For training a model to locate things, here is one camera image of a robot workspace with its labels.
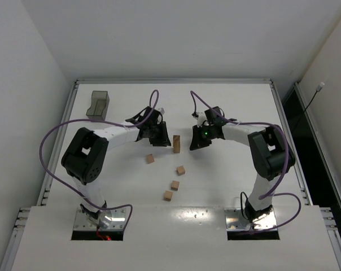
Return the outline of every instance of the metal frame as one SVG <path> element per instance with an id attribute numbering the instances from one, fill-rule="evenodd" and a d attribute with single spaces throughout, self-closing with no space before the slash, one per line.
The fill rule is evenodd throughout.
<path id="1" fill-rule="evenodd" d="M 152 80 L 152 79 L 109 79 L 109 78 L 104 78 L 104 79 L 97 79 L 97 78 L 83 78 L 83 79 L 79 79 L 77 80 L 71 90 L 70 90 L 70 94 L 68 97 L 68 101 L 65 107 L 65 111 L 64 111 L 64 115 L 62 117 L 62 122 L 69 120 L 70 115 L 71 115 L 71 111 L 74 105 L 74 101 L 75 101 L 75 96 L 77 93 L 77 89 L 79 84 L 199 84 L 199 83 L 209 83 L 209 84 L 229 84 L 229 83 L 234 83 L 234 84 L 269 84 L 270 88 L 272 90 L 272 94 L 273 94 L 273 98 L 274 98 L 274 102 L 276 104 L 276 108 L 279 114 L 279 118 L 281 119 L 281 124 L 283 127 L 283 131 L 287 137 L 287 139 L 290 142 L 291 148 L 293 150 L 295 150 L 295 145 L 290 133 L 290 129 L 288 127 L 287 124 L 287 120 L 286 120 L 286 116 L 285 113 L 283 111 L 283 107 L 282 107 L 282 103 L 281 100 L 279 98 L 279 95 L 277 93 L 277 89 L 274 85 L 274 83 L 271 81 L 271 79 L 213 79 L 213 78 L 208 78 L 208 79 L 196 79 L 196 78 L 185 78 L 185 79 L 169 79 L 169 78 L 161 78 L 161 79 L 156 79 L 156 80 Z M 62 143 L 65 137 L 65 133 L 66 133 L 66 128 L 67 126 L 63 126 L 59 129 L 58 134 L 56 136 L 56 140 L 55 140 L 55 144 L 54 144 L 54 148 L 53 151 L 51 153 L 51 158 L 49 161 L 49 170 L 51 170 L 52 172 L 55 171 L 56 168 L 56 164 L 59 160 L 59 156 L 60 156 L 60 150 L 62 147 Z M 303 175 L 303 172 L 301 171 L 301 165 L 299 163 L 299 158 L 297 156 L 297 152 L 294 152 L 296 155 L 296 164 L 295 164 L 295 172 L 296 172 L 296 176 L 298 178 L 299 181 L 299 185 L 300 185 L 300 189 L 301 192 L 303 193 L 303 198 L 304 198 L 304 203 L 305 204 L 309 204 L 312 205 L 312 201 L 311 201 L 311 197 L 307 188 L 307 185 L 305 183 L 305 178 Z M 42 187 L 41 187 L 41 192 L 37 201 L 37 206 L 44 206 L 46 205 L 46 201 L 47 201 L 47 197 L 49 196 L 49 192 L 50 192 L 50 188 L 51 188 L 51 183 L 52 183 L 52 178 L 46 174 Z M 19 212 L 20 213 L 29 213 L 29 208 L 22 208 Z M 21 237 L 23 235 L 23 230 L 25 227 L 25 223 L 27 220 L 24 219 L 23 217 L 21 218 L 21 216 L 18 216 L 18 218 L 16 219 L 16 221 L 20 224 L 15 224 L 14 227 L 14 231 L 12 233 L 10 242 L 8 244 L 7 250 L 6 250 L 6 254 L 4 256 L 0 271 L 10 271 L 12 268 L 12 265 L 14 263 L 15 260 L 15 256 L 16 253 L 18 251 L 19 245 L 20 245 L 20 241 L 21 241 Z M 341 238 L 340 235 L 337 231 L 337 228 L 333 228 L 327 231 L 331 240 L 331 244 L 333 245 L 333 249 L 335 252 L 335 256 L 336 259 L 338 261 L 338 264 L 340 266 L 341 269 Z"/>
<path id="2" fill-rule="evenodd" d="M 294 89 L 295 89 L 296 95 L 298 96 L 298 98 L 300 100 L 302 108 L 305 109 L 306 103 L 305 103 L 304 97 L 302 96 L 302 92 L 300 91 L 301 90 L 300 85 L 298 83 L 295 83 Z M 317 130 L 318 130 L 317 124 L 314 120 L 314 117 L 312 116 L 312 113 L 311 112 L 305 112 L 305 117 L 306 117 L 307 122 L 310 126 L 312 136 L 315 139 L 316 146 L 317 146 L 318 151 L 321 155 L 322 162 L 325 165 L 327 175 L 328 175 L 329 179 L 331 180 L 331 185 L 335 191 L 336 198 L 337 198 L 338 203 L 339 203 L 340 208 L 341 208 L 341 189 L 338 185 L 339 184 L 339 178 L 335 174 L 334 166 L 331 162 L 329 154 L 327 153 L 323 139 L 320 136 L 320 134 L 317 132 Z"/>
<path id="3" fill-rule="evenodd" d="M 10 241 L 8 242 L 6 252 L 2 260 L 0 271 L 11 271 L 29 214 L 30 208 L 20 209 L 15 221 L 14 229 L 12 230 Z"/>
<path id="4" fill-rule="evenodd" d="M 304 201 L 306 201 L 305 205 L 313 205 L 311 195 L 310 195 L 310 192 L 309 192 L 307 184 L 306 184 L 305 176 L 304 176 L 304 173 L 302 171 L 299 155 L 296 151 L 294 139 L 292 138 L 291 130 L 290 130 L 290 127 L 288 126 L 286 115 L 285 115 L 285 112 L 283 110 L 281 99 L 279 98 L 276 86 L 273 82 L 270 84 L 270 87 L 272 90 L 274 102 L 275 102 L 276 107 L 277 107 L 278 115 L 279 115 L 279 118 L 281 120 L 283 132 L 285 133 L 285 136 L 286 136 L 288 142 L 290 143 L 290 146 L 291 146 L 291 148 L 292 148 L 292 150 L 296 156 L 296 163 L 294 165 L 294 168 L 295 168 L 297 179 L 299 181 L 299 186 L 301 188 L 301 192 L 303 193 Z"/>
<path id="5" fill-rule="evenodd" d="M 329 235 L 333 250 L 341 270 L 341 237 L 334 220 L 331 208 L 320 208 L 323 220 L 325 222 L 327 234 Z"/>
<path id="6" fill-rule="evenodd" d="M 102 221 L 100 231 L 123 231 L 126 222 L 125 209 L 119 208 L 112 211 L 107 211 L 106 220 Z M 97 230 L 98 221 L 92 221 L 89 216 L 79 207 L 76 210 L 73 231 L 93 231 Z"/>
<path id="7" fill-rule="evenodd" d="M 61 123 L 68 121 L 70 119 L 70 115 L 71 115 L 71 111 L 73 109 L 77 90 L 78 90 L 78 83 L 75 82 L 70 89 L 69 97 L 67 100 L 67 104 L 65 106 L 65 110 L 64 110 L 64 114 L 63 114 Z M 64 125 L 64 126 L 59 128 L 58 134 L 56 135 L 54 148 L 53 148 L 53 151 L 51 152 L 50 161 L 49 161 L 49 165 L 48 165 L 49 170 L 53 173 L 55 172 L 56 165 L 57 165 L 58 160 L 59 160 L 60 151 L 62 149 L 62 145 L 63 145 L 63 141 L 64 141 L 66 131 L 67 131 L 67 125 Z M 49 174 L 46 173 L 44 180 L 43 180 L 43 183 L 42 183 L 42 186 L 41 186 L 39 198 L 38 198 L 37 203 L 36 203 L 37 206 L 46 205 L 46 201 L 47 201 L 47 198 L 49 196 L 52 181 L 53 181 L 53 178 Z"/>
<path id="8" fill-rule="evenodd" d="M 243 218 L 241 208 L 225 208 L 226 228 L 227 232 L 239 233 L 241 231 L 254 230 L 268 230 L 277 225 L 274 209 L 272 208 L 269 214 L 264 214 L 259 218 L 249 222 Z"/>

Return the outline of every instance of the wooden block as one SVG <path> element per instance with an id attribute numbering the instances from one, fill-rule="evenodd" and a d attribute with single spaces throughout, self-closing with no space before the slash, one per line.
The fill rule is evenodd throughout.
<path id="1" fill-rule="evenodd" d="M 148 164 L 153 163 L 154 162 L 153 154 L 148 154 L 146 156 L 146 159 L 147 159 Z"/>
<path id="2" fill-rule="evenodd" d="M 172 190 L 178 191 L 179 186 L 180 186 L 180 182 L 172 181 L 172 184 L 170 185 L 170 188 Z"/>
<path id="3" fill-rule="evenodd" d="M 178 173 L 178 175 L 180 176 L 180 175 L 185 174 L 185 173 L 186 173 L 186 170 L 184 169 L 183 166 L 180 166 L 180 167 L 177 168 L 177 173 Z"/>
<path id="4" fill-rule="evenodd" d="M 173 136 L 173 152 L 175 154 L 179 154 L 181 152 L 181 136 L 180 135 Z"/>
<path id="5" fill-rule="evenodd" d="M 171 192 L 171 191 L 166 191 L 166 192 L 164 193 L 164 200 L 170 202 L 170 201 L 172 200 L 172 196 L 173 196 L 173 192 Z"/>

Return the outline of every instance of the black cable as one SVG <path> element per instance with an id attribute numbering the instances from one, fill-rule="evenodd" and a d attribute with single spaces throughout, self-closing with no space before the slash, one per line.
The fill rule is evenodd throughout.
<path id="1" fill-rule="evenodd" d="M 220 107 L 220 110 L 222 110 L 222 117 L 225 117 L 225 111 Z"/>
<path id="2" fill-rule="evenodd" d="M 243 199 L 242 199 L 242 194 L 244 194 L 244 196 L 246 197 L 246 201 L 248 200 L 248 196 L 246 195 L 245 192 L 241 192 L 240 198 L 241 198 L 241 214 L 243 216 L 244 219 L 248 220 L 245 216 L 244 216 L 244 211 L 243 211 Z"/>
<path id="3" fill-rule="evenodd" d="M 316 94 L 317 94 L 318 92 L 319 92 L 319 91 L 317 91 L 317 90 L 315 91 L 315 94 L 313 95 L 312 99 L 310 100 L 310 102 L 308 103 L 308 105 L 306 106 L 306 108 L 304 109 L 304 111 L 301 113 L 301 115 L 300 115 L 299 119 L 297 120 L 295 126 L 292 128 L 291 134 L 295 131 L 297 125 L 300 123 L 300 120 L 302 119 L 303 115 L 305 114 L 307 108 L 310 106 L 310 104 L 312 103 L 312 101 L 315 99 L 315 96 L 316 96 Z"/>
<path id="4" fill-rule="evenodd" d="M 292 218 L 290 218 L 289 220 L 287 220 L 287 221 L 285 221 L 285 222 L 283 222 L 283 223 L 281 223 L 281 224 L 278 224 L 278 225 L 275 225 L 275 226 L 273 226 L 273 227 L 271 227 L 271 228 L 268 228 L 268 229 L 263 229 L 263 230 L 254 230 L 254 231 L 241 231 L 241 232 L 239 232 L 239 234 L 240 235 L 243 235 L 243 234 L 257 234 L 257 233 L 263 233 L 263 232 L 265 232 L 265 231 L 270 231 L 270 230 L 273 230 L 273 229 L 278 229 L 278 228 L 280 228 L 280 227 L 282 227 L 282 226 L 285 226 L 286 224 L 288 224 L 288 223 L 290 223 L 292 220 L 294 220 L 298 215 L 299 215 L 299 213 L 301 212 L 301 207 L 302 207 L 302 204 L 301 204 L 301 200 L 299 199 L 299 197 L 298 196 L 296 196 L 295 194 L 293 194 L 293 193 L 288 193 L 288 192 L 284 192 L 284 193 L 276 193 L 276 194 L 274 194 L 273 196 L 293 196 L 296 200 L 297 200 L 297 202 L 298 202 L 298 204 L 299 204 L 299 207 L 298 207 L 298 209 L 297 209 L 297 212 L 294 214 L 294 216 L 292 216 Z"/>

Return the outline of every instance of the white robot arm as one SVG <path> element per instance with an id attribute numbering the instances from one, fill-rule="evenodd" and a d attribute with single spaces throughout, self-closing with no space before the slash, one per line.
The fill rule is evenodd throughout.
<path id="1" fill-rule="evenodd" d="M 163 121 L 164 110 L 153 110 L 151 116 L 140 126 L 127 128 L 126 126 L 141 123 L 151 112 L 150 107 L 126 120 L 123 127 L 112 126 L 106 129 L 91 131 L 80 128 L 75 134 L 62 157 L 62 166 L 73 177 L 78 190 L 96 206 L 107 206 L 101 193 L 99 176 L 107 151 L 127 142 L 148 138 L 153 146 L 170 146 L 167 126 Z M 98 221 L 100 211 L 86 201 L 80 204 L 82 210 L 95 221 Z"/>
<path id="2" fill-rule="evenodd" d="M 213 109 L 221 114 L 219 107 Z M 246 201 L 245 213 L 250 222 L 268 213 L 272 208 L 273 195 L 264 199 L 260 199 L 260 196 L 266 194 L 277 182 L 286 155 L 289 156 L 287 172 L 295 164 L 295 156 L 291 148 L 286 154 L 283 140 L 272 127 L 226 123 L 211 110 L 193 116 L 198 121 L 197 125 L 193 126 L 191 151 L 209 146 L 212 144 L 212 139 L 216 138 L 236 141 L 250 147 L 257 176 L 253 191 Z M 274 150 L 270 150 L 269 146 L 274 146 Z"/>

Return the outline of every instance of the white platform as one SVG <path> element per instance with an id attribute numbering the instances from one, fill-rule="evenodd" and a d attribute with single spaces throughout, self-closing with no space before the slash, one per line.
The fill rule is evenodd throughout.
<path id="1" fill-rule="evenodd" d="M 54 181 L 47 206 L 31 210 L 13 270 L 338 270 L 318 207 L 303 206 L 294 222 L 280 228 L 279 241 L 227 241 L 223 208 L 239 207 L 240 192 L 249 194 L 255 181 L 250 150 L 219 139 L 189 151 L 196 123 L 190 90 L 220 106 L 227 117 L 280 125 L 268 84 L 82 84 L 71 119 L 85 118 L 93 90 L 106 90 L 107 120 L 122 122 L 148 105 L 154 89 L 160 91 L 158 107 L 165 109 L 170 140 L 181 135 L 181 153 L 152 147 L 145 139 L 108 152 L 99 176 L 108 206 L 134 205 L 124 241 L 71 241 L 80 199 Z M 83 126 L 106 125 L 69 125 L 60 157 Z M 155 162 L 148 165 L 145 156 L 150 153 Z M 176 175 L 180 165 L 186 169 L 183 176 Z M 56 175 L 72 184 L 60 161 Z M 163 193 L 172 180 L 180 181 L 180 188 L 165 202 Z M 277 191 L 301 197 L 293 169 Z M 278 223 L 297 210 L 292 197 L 274 198 L 273 204 Z"/>

